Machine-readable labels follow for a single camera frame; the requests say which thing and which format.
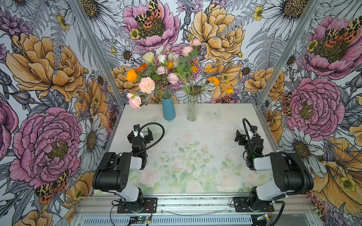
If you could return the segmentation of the orange poppy flower stem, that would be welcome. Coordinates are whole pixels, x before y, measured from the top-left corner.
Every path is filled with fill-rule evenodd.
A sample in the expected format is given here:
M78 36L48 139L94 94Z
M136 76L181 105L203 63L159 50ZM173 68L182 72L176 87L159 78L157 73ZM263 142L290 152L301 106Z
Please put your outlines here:
M183 80L178 76L177 69L174 65L173 61L168 62L168 76L167 80L169 82L169 88L173 91L178 91L183 88L184 82Z

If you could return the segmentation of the orange rose stem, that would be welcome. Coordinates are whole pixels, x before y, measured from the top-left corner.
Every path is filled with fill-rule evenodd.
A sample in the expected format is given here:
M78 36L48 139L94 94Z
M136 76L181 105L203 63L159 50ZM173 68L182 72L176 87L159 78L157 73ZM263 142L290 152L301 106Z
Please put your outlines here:
M147 69L143 74L137 74L135 70L129 70L126 76L127 81L138 83L140 92L151 94L156 90L158 75L154 70Z

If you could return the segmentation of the white rosebud stem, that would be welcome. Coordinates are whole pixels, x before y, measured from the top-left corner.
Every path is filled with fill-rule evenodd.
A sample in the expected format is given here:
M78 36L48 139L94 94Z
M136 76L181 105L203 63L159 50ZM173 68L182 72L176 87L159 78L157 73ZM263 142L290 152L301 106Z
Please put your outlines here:
M169 82L167 80L168 76L168 62L166 60L166 55L161 54L157 57L159 62L159 67L157 68L157 74L159 76L159 83L164 92L168 92Z

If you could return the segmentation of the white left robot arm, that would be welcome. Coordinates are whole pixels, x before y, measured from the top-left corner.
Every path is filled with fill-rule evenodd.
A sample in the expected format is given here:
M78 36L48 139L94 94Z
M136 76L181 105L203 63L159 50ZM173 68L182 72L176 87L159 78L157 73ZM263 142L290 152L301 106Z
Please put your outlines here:
M147 150L158 144L165 135L165 128L157 122L142 127L134 125L127 139L132 145L131 152L107 152L96 169L92 179L95 190L114 194L118 214L155 213L157 198L145 198L140 188L129 180L131 170L143 170L147 163Z

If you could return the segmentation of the tall teal cylinder vase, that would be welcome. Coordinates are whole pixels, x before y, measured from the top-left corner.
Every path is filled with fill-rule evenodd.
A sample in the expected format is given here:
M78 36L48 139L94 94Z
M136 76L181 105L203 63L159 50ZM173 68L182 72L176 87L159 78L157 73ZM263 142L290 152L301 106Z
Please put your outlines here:
M163 117L168 121L171 121L176 117L174 102L169 93L165 93L162 96L162 111Z

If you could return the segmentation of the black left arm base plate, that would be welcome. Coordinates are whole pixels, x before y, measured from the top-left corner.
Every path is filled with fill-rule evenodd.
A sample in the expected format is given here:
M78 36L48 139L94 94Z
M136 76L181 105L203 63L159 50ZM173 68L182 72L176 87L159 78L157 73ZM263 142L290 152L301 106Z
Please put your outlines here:
M125 204L118 206L118 214L139 214L139 213L156 213L157 210L157 198L143 198L135 202L126 202Z

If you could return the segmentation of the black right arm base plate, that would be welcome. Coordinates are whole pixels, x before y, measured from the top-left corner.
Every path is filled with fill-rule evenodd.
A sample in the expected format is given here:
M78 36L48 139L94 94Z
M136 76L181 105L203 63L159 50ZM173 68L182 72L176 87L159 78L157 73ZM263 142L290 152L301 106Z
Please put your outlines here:
M232 204L236 212L274 212L271 202L256 199L251 201L249 197L235 197Z

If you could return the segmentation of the large pink peach rose stem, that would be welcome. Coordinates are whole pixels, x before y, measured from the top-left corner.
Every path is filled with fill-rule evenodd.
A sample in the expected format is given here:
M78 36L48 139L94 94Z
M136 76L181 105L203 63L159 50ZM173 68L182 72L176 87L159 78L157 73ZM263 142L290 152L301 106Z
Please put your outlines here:
M155 81L150 77L145 77L140 80L139 92L128 92L126 96L132 108L140 109L149 103L160 103L162 94Z

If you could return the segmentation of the clear ribbed glass vase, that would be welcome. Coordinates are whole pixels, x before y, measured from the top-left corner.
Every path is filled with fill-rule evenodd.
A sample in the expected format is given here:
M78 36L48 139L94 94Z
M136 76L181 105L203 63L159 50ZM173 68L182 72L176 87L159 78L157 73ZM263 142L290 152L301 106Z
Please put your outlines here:
M198 97L189 96L187 119L189 121L196 121L198 118Z

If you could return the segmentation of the two pink carnations stem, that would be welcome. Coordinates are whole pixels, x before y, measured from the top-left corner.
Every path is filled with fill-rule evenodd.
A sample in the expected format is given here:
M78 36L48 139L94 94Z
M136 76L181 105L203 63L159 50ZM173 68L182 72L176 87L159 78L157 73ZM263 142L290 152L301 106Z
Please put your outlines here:
M172 70L167 66L159 66L156 70L158 75L156 83L164 93L171 93L172 87L179 83L179 76Z

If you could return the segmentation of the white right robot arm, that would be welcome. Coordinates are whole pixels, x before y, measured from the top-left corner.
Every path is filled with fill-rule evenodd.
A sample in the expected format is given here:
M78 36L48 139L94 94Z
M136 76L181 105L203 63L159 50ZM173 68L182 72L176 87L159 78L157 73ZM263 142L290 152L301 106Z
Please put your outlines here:
M270 171L273 179L253 187L247 199L234 199L236 206L246 205L253 212L272 210L279 199L312 190L314 180L298 154L284 151L263 154L264 140L257 133L257 127L246 118L242 124L245 134L237 130L235 142L245 148L243 158L246 166L253 171Z

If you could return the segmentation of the orange leafy flower stem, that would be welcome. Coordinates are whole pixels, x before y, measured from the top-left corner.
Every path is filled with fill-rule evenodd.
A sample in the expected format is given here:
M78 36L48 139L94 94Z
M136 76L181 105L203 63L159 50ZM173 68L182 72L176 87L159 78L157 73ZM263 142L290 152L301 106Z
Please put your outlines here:
M145 70L146 67L146 63L144 63L143 65L139 66L135 71L137 74L142 74Z

